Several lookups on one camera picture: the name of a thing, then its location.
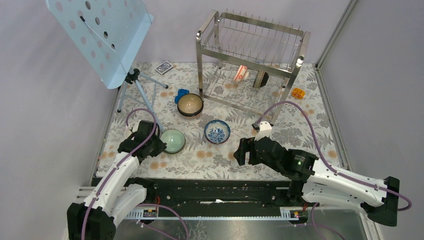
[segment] gray wall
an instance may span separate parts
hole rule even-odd
[[[423,23],[422,0],[360,0],[322,67],[354,170],[399,178],[414,203],[385,240],[424,234]]]
[[[45,0],[0,1],[0,239],[59,240],[116,90]]]
[[[305,62],[323,52],[349,0],[144,0],[154,20],[138,62],[196,62],[195,35],[212,10],[253,14],[311,32]]]

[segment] orange toy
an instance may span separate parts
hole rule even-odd
[[[297,99],[303,99],[305,96],[305,91],[295,87],[293,91],[291,92],[291,95]]]

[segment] green bowl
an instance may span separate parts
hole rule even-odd
[[[186,137],[184,134],[175,129],[169,129],[162,133],[160,140],[166,143],[165,152],[169,154],[178,153],[186,144]]]

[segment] blue toy block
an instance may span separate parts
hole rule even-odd
[[[174,103],[178,104],[178,101],[180,100],[180,98],[184,95],[189,94],[189,93],[190,93],[190,91],[187,90],[187,89],[182,89],[182,88],[178,89],[178,94],[176,95],[176,97],[174,99]]]

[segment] stainless steel rack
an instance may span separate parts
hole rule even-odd
[[[311,33],[253,15],[212,11],[196,34],[199,94],[236,109],[263,114],[289,95],[302,67]],[[203,73],[203,55],[218,59],[214,72]],[[233,81],[240,65],[249,77]],[[258,71],[269,74],[266,86],[255,89]],[[275,123],[281,105],[266,117]]]

